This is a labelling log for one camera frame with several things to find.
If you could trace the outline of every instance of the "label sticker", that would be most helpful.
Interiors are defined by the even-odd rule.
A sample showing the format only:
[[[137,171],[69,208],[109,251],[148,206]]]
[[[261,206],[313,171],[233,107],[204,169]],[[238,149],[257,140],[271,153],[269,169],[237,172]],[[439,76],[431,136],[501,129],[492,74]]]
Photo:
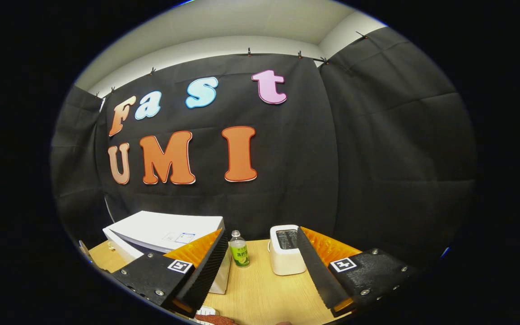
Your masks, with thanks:
[[[246,267],[250,264],[250,258],[248,258],[248,245],[243,247],[230,247],[234,262],[239,267]]]
[[[175,240],[177,243],[189,243],[192,241],[196,234],[188,234],[187,232],[182,232],[182,234]]]
[[[163,240],[175,242],[179,236],[180,236],[179,232],[170,232],[163,238]]]
[[[186,272],[188,272],[190,266],[192,266],[192,263],[174,260],[167,268],[171,269],[172,271],[185,274]]]
[[[357,264],[355,264],[351,259],[348,257],[345,259],[341,259],[338,261],[330,262],[332,264],[332,267],[336,270],[336,272],[344,272],[348,269],[357,267]]]

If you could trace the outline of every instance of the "table surface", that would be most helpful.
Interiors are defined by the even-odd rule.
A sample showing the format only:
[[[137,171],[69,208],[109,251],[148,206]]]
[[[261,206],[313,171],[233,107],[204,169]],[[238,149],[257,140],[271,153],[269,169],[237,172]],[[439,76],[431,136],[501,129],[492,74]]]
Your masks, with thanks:
[[[239,268],[232,259],[226,294],[209,293],[204,306],[238,325],[321,325],[338,319],[324,306],[309,272],[279,276],[272,272],[268,239],[248,241],[250,265]],[[109,272],[126,266],[117,253],[103,242],[89,251],[95,263]]]

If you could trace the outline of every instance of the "white wall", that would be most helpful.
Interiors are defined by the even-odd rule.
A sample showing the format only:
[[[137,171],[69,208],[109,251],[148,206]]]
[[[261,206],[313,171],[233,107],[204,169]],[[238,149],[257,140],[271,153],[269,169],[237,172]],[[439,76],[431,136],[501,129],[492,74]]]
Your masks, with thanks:
[[[362,35],[367,35],[367,33],[384,26],[386,25],[367,14],[356,11],[336,25],[318,46],[324,53],[324,57],[330,58],[361,37],[356,31]]]
[[[107,95],[112,87],[121,87],[124,84],[149,74],[151,68],[161,70],[182,62],[197,60],[226,54],[244,54],[248,47],[254,53],[278,53],[297,55],[311,58],[324,57],[324,53],[317,45],[293,41],[291,39],[259,36],[212,37],[186,42],[161,49],[146,56],[140,57],[125,66],[111,72],[100,82],[87,91],[91,94],[99,92],[97,96]],[[315,61],[316,66],[322,62]]]
[[[230,36],[230,37],[211,37],[181,43],[164,49],[152,52],[140,57],[121,68],[111,72],[100,82],[89,89],[89,93],[98,93],[99,97],[107,95],[112,87],[119,88],[141,76],[149,74],[151,68],[161,70],[168,66],[207,58],[213,56],[223,56],[226,54],[244,54],[248,47],[252,53],[278,53],[296,55],[302,51],[302,56],[310,58],[326,57],[330,58],[336,52],[359,39],[361,36],[370,33],[378,28],[384,27],[380,21],[359,11],[350,14],[334,27],[319,45],[294,41],[279,37],[260,37],[260,36]],[[322,62],[314,61],[316,66]]]

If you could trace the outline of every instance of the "black backdrop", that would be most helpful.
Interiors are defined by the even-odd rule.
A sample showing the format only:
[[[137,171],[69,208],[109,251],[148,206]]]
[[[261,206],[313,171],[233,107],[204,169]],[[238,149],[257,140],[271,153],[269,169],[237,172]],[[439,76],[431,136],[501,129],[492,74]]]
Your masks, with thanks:
[[[334,236],[425,266],[468,216],[473,128],[426,54],[389,27],[367,36],[320,66],[339,153]]]
[[[285,78],[278,86],[287,95],[284,103],[270,105],[258,96],[251,76],[264,70]],[[215,100],[188,109],[188,85],[208,77],[219,82]],[[162,93],[159,112],[136,120],[139,99],[152,91]],[[52,164],[64,168],[52,174],[71,235],[90,247],[105,240],[101,228],[109,224],[99,186],[115,222],[141,210],[220,215],[229,231],[251,240],[266,238],[271,226],[297,224],[359,249],[379,247],[417,267],[438,259],[469,212],[476,155],[462,99],[421,50],[389,27],[357,39],[319,69],[310,58],[228,55],[133,80],[108,94],[101,111],[100,99],[74,92],[58,132],[72,132],[75,145],[86,150],[56,135]],[[136,103],[121,131],[108,136],[114,107],[132,96]],[[75,107],[73,97],[87,106]],[[221,132],[234,126],[256,131],[253,181],[223,178],[228,146]],[[192,133],[188,152],[196,182],[144,184],[140,139],[153,135],[165,150],[182,130]],[[120,185],[107,148],[126,142],[130,180]]]
[[[258,96],[254,74],[274,70],[284,76],[279,93],[287,100],[270,105]],[[206,107],[188,109],[188,85],[215,77],[215,100]],[[154,117],[136,120],[139,99],[160,91],[161,109]],[[123,128],[108,137],[113,108],[135,95]],[[324,85],[312,60],[276,54],[229,55],[170,66],[143,76],[109,94],[97,129],[96,160],[107,190],[110,212],[117,222],[141,210],[168,214],[223,216],[229,231],[238,229],[246,239],[264,239],[270,227],[303,224],[332,235],[338,191],[338,163],[332,113]],[[229,182],[228,144],[222,130],[248,126],[252,181]],[[162,150],[176,131],[192,132],[188,152],[191,185],[171,181],[143,183],[144,158],[139,140],[153,135]],[[130,143],[130,181],[117,184],[111,175],[107,146]]]

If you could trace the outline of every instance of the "plastic bottle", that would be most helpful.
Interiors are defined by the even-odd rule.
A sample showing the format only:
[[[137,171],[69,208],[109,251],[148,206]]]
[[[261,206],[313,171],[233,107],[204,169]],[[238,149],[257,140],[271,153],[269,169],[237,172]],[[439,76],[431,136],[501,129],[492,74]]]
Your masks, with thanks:
[[[246,241],[240,236],[240,231],[232,232],[232,239],[230,240],[230,250],[232,256],[238,267],[247,267],[250,265],[250,258],[248,257],[248,247]]]

